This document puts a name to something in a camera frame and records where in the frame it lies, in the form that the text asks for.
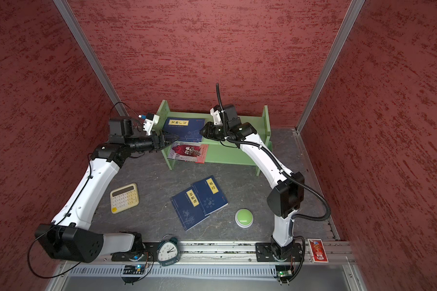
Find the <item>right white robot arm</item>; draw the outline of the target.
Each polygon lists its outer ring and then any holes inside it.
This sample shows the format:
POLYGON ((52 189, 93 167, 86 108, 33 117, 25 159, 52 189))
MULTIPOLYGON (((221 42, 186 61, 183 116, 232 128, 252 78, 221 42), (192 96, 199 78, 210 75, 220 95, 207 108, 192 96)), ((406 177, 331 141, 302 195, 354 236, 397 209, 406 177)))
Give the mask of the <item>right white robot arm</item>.
POLYGON ((278 261, 290 256, 294 248, 294 220, 304 199, 304 182, 301 173, 293 173, 265 146, 256 129, 248 122, 225 129, 224 125, 208 122, 200 130, 202 137, 215 141, 228 141, 246 153, 267 179, 271 192, 267 203, 274 214, 271 250, 278 261))

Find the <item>green push button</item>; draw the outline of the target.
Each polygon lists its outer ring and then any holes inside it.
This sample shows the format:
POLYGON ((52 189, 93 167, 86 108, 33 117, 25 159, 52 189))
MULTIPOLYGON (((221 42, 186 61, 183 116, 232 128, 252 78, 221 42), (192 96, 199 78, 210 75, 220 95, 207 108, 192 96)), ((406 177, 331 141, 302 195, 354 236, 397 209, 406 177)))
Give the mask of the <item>green push button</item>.
POLYGON ((246 229, 252 226, 254 222, 254 216, 248 209, 239 209, 235 213, 235 222, 239 227, 246 229))

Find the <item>pink illustrated book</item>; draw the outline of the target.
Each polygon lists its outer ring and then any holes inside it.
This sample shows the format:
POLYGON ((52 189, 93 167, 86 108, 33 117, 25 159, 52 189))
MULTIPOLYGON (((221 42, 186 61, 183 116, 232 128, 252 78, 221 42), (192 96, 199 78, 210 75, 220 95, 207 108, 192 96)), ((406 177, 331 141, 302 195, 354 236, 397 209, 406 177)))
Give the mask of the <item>pink illustrated book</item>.
POLYGON ((175 142, 168 153, 168 159, 204 164, 207 151, 207 144, 175 142))

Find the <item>cream calculator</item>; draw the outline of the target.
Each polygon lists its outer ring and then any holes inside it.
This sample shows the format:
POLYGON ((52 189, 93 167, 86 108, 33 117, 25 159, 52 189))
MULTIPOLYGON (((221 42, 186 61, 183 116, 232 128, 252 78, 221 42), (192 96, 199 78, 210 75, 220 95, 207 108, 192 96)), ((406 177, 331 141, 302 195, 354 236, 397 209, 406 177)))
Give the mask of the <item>cream calculator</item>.
POLYGON ((110 192, 111 213, 117 214, 139 204, 139 194, 136 183, 131 183, 110 192))

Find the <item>green wooden shelf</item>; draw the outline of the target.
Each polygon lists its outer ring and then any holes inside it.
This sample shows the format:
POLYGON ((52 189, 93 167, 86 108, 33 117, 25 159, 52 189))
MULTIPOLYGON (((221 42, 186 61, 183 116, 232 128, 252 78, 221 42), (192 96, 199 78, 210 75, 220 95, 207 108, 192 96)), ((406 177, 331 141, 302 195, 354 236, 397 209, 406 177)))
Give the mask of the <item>green wooden shelf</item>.
MULTIPOLYGON (((205 113, 189 113, 189 112, 172 112, 168 105, 167 100, 163 100, 157 110, 156 115, 159 116, 159 122, 154 126, 154 130, 162 130, 165 121, 168 118, 203 118, 206 122, 212 121, 212 116, 205 113)), ((264 106, 263 113, 260 117, 257 116, 241 116, 242 122, 248 122, 253 125, 264 142, 265 146, 269 149, 273 149, 271 139, 271 124, 269 117, 268 106, 264 106)), ((221 145, 218 141, 210 139, 204 139, 204 144, 208 145, 208 151, 206 154, 206 163, 218 163, 218 164, 233 164, 242 166, 255 167, 256 175, 260 174, 260 169, 252 161, 252 159, 239 149, 231 147, 231 143, 225 142, 221 145)))

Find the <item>right aluminium corner post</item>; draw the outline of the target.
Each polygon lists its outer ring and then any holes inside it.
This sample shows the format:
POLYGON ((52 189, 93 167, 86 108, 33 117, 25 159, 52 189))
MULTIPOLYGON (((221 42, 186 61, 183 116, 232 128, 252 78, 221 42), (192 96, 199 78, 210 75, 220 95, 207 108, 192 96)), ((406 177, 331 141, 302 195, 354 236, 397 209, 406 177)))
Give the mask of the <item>right aluminium corner post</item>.
POLYGON ((324 62, 324 65, 321 69, 320 75, 317 78, 314 88, 309 96, 308 102, 304 108, 304 111, 298 121, 298 124, 296 126, 296 133, 300 135, 303 132, 303 128, 305 124, 307 123, 309 116, 321 94, 321 91, 324 88, 324 85, 326 81, 328 80, 328 77, 330 76, 330 73, 332 69, 334 68, 337 59, 339 57, 339 54, 342 51, 342 48, 361 12, 362 7, 365 4, 365 0, 352 0, 348 10, 343 18, 343 21, 340 25, 340 28, 338 29, 337 35, 335 37, 334 42, 332 43, 332 46, 329 50, 329 53, 326 57, 326 60, 324 62))

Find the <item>circuit board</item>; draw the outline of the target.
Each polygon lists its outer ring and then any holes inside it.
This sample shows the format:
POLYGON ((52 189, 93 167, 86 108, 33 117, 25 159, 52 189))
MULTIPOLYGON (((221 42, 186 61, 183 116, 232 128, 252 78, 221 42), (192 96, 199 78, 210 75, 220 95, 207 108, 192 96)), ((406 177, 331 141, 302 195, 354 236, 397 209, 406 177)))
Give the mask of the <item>circuit board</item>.
POLYGON ((140 281, 145 273, 145 267, 141 265, 126 265, 122 271, 121 279, 125 284, 134 284, 140 281))
POLYGON ((288 284, 293 278, 294 267, 290 265, 275 266, 275 278, 280 284, 288 284))

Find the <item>teal alarm clock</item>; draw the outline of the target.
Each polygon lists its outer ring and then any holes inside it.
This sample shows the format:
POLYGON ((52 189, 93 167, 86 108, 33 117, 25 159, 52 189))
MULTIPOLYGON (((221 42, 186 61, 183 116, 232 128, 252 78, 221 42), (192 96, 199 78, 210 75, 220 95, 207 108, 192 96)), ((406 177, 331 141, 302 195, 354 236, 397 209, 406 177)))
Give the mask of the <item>teal alarm clock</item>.
POLYGON ((180 251, 178 247, 178 239, 171 237, 162 240, 157 248, 157 261, 161 267, 171 266, 179 262, 180 251))

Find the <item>right circuit board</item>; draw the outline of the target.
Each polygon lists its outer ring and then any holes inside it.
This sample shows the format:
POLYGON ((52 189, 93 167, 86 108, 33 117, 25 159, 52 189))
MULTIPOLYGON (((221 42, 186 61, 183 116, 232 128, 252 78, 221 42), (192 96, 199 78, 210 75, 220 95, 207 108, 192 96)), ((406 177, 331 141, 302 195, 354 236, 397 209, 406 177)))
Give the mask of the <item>right circuit board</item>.
POLYGON ((280 284, 288 284, 293 278, 294 267, 290 265, 275 266, 275 278, 280 284))

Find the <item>blue book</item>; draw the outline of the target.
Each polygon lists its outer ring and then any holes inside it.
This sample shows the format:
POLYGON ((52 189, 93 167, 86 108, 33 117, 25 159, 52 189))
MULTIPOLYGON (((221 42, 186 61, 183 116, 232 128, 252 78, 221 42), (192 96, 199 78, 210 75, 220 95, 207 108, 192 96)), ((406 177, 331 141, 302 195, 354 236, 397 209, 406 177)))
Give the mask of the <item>blue book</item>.
POLYGON ((209 216, 201 205, 193 187, 189 187, 170 198, 184 231, 192 229, 209 216))
POLYGON ((205 125, 205 119, 198 118, 167 118, 163 131, 179 137, 180 142, 201 143, 200 130, 205 125))
POLYGON ((228 205, 228 200, 214 176, 197 181, 192 187, 206 216, 228 205))

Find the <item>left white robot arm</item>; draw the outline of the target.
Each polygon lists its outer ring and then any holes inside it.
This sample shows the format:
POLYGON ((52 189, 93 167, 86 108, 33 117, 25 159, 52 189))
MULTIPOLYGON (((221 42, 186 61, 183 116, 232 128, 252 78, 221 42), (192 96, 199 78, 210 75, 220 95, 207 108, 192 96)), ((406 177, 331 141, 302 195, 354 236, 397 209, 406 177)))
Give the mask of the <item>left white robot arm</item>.
POLYGON ((177 141, 177 135, 162 132, 142 137, 109 137, 96 147, 88 168, 71 198, 50 224, 38 226, 35 237, 51 259, 91 263, 96 258, 124 253, 132 260, 145 251, 136 232, 97 234, 91 223, 110 182, 132 154, 158 152, 177 141))

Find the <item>aluminium corner post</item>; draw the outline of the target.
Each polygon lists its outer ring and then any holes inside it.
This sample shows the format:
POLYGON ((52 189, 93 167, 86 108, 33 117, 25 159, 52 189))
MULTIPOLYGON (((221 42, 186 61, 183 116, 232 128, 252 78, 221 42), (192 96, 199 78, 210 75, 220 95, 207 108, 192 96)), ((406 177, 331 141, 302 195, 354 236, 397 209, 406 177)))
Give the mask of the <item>aluminium corner post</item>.
POLYGON ((361 12, 362 7, 365 4, 365 0, 352 0, 348 10, 343 18, 343 21, 340 25, 340 28, 338 29, 337 35, 335 37, 334 42, 332 43, 332 46, 329 50, 329 53, 326 57, 326 60, 324 62, 324 65, 321 69, 320 75, 317 78, 314 88, 309 96, 308 102, 304 108, 304 111, 298 121, 298 124, 296 126, 296 133, 300 135, 303 132, 303 128, 305 124, 307 123, 309 116, 321 94, 321 91, 324 88, 324 85, 326 81, 328 80, 328 77, 330 76, 330 73, 332 69, 334 68, 337 59, 339 57, 339 54, 342 51, 342 48, 361 12))
POLYGON ((98 60, 89 40, 85 36, 84 31, 78 23, 68 1, 53 0, 53 2, 59 13, 61 14, 63 20, 65 21, 67 27, 69 28, 70 32, 72 33, 77 44, 79 45, 81 51, 84 53, 86 60, 89 62, 91 68, 93 69, 93 72, 96 74, 106 94, 110 98, 111 102, 115 105, 115 109, 117 110, 118 114, 121 116, 128 116, 128 112, 126 111, 125 106, 121 103, 121 99, 119 98, 111 81, 109 80, 109 77, 105 72, 101 62, 98 60))

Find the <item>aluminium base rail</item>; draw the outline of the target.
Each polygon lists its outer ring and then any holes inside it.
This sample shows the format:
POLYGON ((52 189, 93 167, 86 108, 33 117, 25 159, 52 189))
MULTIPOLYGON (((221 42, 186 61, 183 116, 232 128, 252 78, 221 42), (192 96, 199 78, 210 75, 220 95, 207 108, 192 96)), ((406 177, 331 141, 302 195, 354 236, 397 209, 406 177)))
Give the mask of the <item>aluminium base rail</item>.
POLYGON ((148 266, 136 282, 124 283, 125 262, 103 257, 74 267, 52 279, 48 291, 365 291, 367 289, 351 246, 325 241, 328 263, 304 258, 299 275, 289 283, 277 281, 277 262, 257 260, 254 241, 179 241, 179 262, 148 266))

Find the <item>left circuit board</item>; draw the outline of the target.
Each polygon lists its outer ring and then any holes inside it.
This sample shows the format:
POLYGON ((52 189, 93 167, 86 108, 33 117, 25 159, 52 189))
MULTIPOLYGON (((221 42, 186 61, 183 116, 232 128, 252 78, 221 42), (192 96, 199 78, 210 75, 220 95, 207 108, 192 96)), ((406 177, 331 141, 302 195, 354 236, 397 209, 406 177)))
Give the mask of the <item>left circuit board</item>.
POLYGON ((140 281, 145 273, 145 267, 141 265, 126 265, 122 271, 121 279, 125 284, 134 284, 140 281))

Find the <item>left aluminium corner post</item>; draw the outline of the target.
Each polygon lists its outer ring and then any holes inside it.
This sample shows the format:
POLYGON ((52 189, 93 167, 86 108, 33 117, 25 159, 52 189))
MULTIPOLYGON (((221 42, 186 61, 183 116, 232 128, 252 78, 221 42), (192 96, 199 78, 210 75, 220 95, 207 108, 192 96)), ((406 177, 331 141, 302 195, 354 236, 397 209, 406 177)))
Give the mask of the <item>left aluminium corner post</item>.
POLYGON ((126 111, 125 106, 121 103, 121 99, 119 98, 111 81, 109 80, 109 77, 105 72, 101 62, 98 60, 89 40, 85 36, 84 31, 78 23, 68 1, 53 0, 53 2, 59 13, 61 14, 63 20, 65 21, 67 27, 69 28, 70 32, 72 33, 77 44, 79 45, 81 51, 84 53, 86 60, 89 62, 91 68, 93 69, 93 72, 96 74, 106 94, 110 98, 111 102, 115 105, 115 109, 117 110, 118 114, 121 116, 128 116, 128 112, 126 111))

